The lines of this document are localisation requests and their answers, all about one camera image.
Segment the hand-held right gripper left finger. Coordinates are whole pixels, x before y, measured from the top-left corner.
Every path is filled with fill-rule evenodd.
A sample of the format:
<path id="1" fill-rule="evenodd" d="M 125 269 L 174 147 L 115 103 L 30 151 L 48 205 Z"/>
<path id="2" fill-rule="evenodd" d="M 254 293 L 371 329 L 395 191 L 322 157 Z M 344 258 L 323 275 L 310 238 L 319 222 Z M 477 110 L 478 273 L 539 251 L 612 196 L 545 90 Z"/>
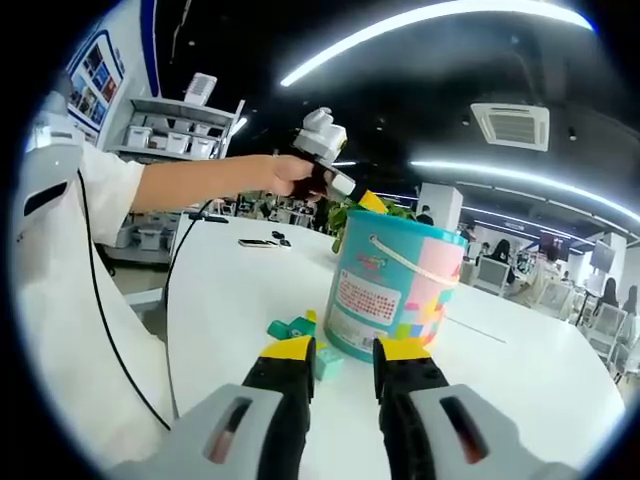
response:
<path id="1" fill-rule="evenodd" d="M 296 479 L 310 429 L 316 342 L 277 341 L 243 383 L 225 384 L 179 418 L 158 450 L 110 479 Z"/>

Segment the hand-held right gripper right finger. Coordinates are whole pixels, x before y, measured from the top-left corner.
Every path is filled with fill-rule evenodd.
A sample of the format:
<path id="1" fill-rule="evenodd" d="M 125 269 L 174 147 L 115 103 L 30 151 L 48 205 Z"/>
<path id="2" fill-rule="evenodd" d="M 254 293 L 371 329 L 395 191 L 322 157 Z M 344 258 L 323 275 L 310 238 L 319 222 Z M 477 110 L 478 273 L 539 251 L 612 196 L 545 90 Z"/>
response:
<path id="1" fill-rule="evenodd" d="M 473 389 L 450 384 L 418 340 L 375 339 L 373 367 L 392 478 L 577 478 L 530 452 L 516 424 Z"/>

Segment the person's left hand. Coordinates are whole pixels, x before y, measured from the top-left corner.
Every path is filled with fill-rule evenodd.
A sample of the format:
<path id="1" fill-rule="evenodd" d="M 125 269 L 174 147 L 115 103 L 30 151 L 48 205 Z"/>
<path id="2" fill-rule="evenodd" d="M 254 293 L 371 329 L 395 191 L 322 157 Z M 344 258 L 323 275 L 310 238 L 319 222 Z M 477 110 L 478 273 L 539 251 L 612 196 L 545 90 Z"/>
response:
<path id="1" fill-rule="evenodd" d="M 269 189 L 298 200 L 317 201 L 327 194 L 327 180 L 321 180 L 317 165 L 291 155 L 274 156 Z"/>

